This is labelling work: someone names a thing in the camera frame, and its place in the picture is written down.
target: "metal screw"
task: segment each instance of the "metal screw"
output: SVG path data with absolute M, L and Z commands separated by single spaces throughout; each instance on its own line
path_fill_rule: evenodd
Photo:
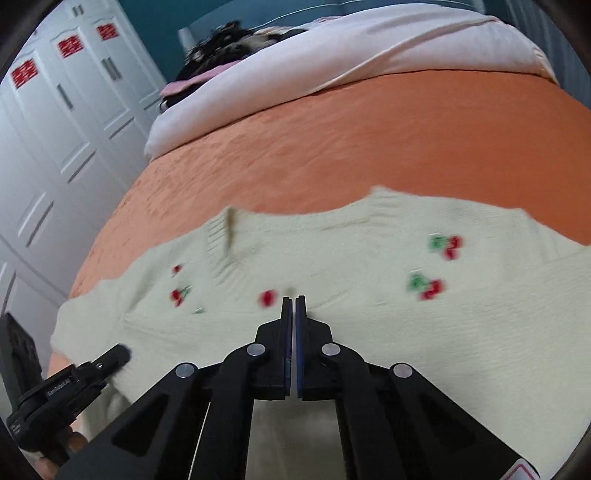
M 181 364 L 177 367 L 174 373 L 177 374 L 177 377 L 180 378 L 187 378 L 193 375 L 195 372 L 195 367 L 191 364 Z
M 325 343 L 322 346 L 322 353 L 328 356 L 335 356 L 340 353 L 340 347 L 336 343 Z
M 407 364 L 396 364 L 392 371 L 399 378 L 408 378 L 413 374 L 413 368 Z
M 265 353 L 265 345 L 261 343 L 251 343 L 246 347 L 246 353 L 250 356 L 259 356 Z

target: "cabinet handle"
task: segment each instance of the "cabinet handle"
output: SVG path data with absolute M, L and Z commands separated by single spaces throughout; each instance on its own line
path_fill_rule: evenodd
M 57 88 L 57 91 L 60 92 L 60 95 L 64 99 L 64 103 L 67 105 L 67 107 L 70 110 L 74 110 L 74 104 L 71 102 L 71 100 L 66 95 L 66 91 L 63 89 L 63 87 L 58 83 L 56 88 Z
M 123 75 L 121 75 L 121 72 L 119 71 L 119 69 L 115 65 L 115 62 L 113 61 L 113 59 L 111 57 L 108 57 L 107 58 L 107 62 L 109 63 L 111 69 L 115 72 L 115 75 L 117 76 L 117 79 L 118 80 L 121 80 L 123 78 Z
M 117 75 L 115 74 L 115 72 L 113 70 L 111 70 L 111 66 L 109 65 L 109 62 L 106 59 L 102 59 L 100 62 L 102 63 L 103 67 L 105 68 L 105 70 L 109 74 L 109 77 L 111 77 L 111 80 L 116 81 Z

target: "pink cloth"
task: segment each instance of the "pink cloth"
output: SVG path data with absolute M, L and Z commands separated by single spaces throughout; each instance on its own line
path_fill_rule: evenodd
M 180 80 L 178 82 L 169 83 L 166 87 L 164 87 L 164 90 L 160 92 L 160 96 L 166 97 L 169 95 L 175 95 L 176 93 L 181 93 L 183 90 L 186 90 L 191 85 L 205 82 L 206 80 L 211 80 L 216 75 L 219 75 L 221 72 L 224 72 L 228 68 L 234 66 L 236 63 L 239 63 L 241 61 L 242 60 L 231 61 L 230 63 L 225 63 L 224 65 L 214 67 L 211 70 L 208 70 L 205 73 L 202 73 L 201 75 L 196 75 L 195 77 L 189 80 Z

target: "sweater collar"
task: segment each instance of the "sweater collar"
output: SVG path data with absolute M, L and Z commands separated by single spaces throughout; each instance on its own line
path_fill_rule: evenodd
M 232 251 L 236 235 L 241 234 L 236 229 L 238 221 L 247 224 L 249 234 L 253 235 L 265 235 L 271 231 L 297 235 L 298 232 L 326 228 L 346 229 L 352 222 L 361 222 L 365 225 L 362 254 L 347 258 L 332 266 L 330 271 L 296 280 L 306 290 L 297 293 L 305 294 L 312 308 L 336 301 L 353 288 L 363 288 L 372 271 L 372 263 L 379 259 L 381 249 L 392 241 L 405 197 L 376 187 L 363 199 L 343 208 L 306 215 L 271 215 L 227 207 L 206 224 L 207 263 L 215 292 L 226 300 L 246 304 L 256 301 L 260 293 L 253 291 L 252 274 L 241 267 Z

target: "cream sweater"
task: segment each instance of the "cream sweater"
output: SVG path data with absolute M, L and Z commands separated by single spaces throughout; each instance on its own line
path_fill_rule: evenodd
M 433 233 L 462 236 L 456 260 L 428 248 Z M 75 363 L 128 345 L 113 384 L 135 401 L 178 363 L 204 367 L 252 342 L 280 313 L 279 301 L 260 305 L 262 291 L 303 294 L 336 342 L 413 365 L 545 479 L 590 422 L 590 267 L 588 248 L 523 210 L 475 202 L 374 189 L 311 215 L 227 208 L 68 301 L 52 345 Z M 445 291 L 421 301 L 407 288 L 417 269 Z M 189 285 L 174 307 L 170 292 Z M 344 478 L 333 410 L 256 403 L 248 478 Z

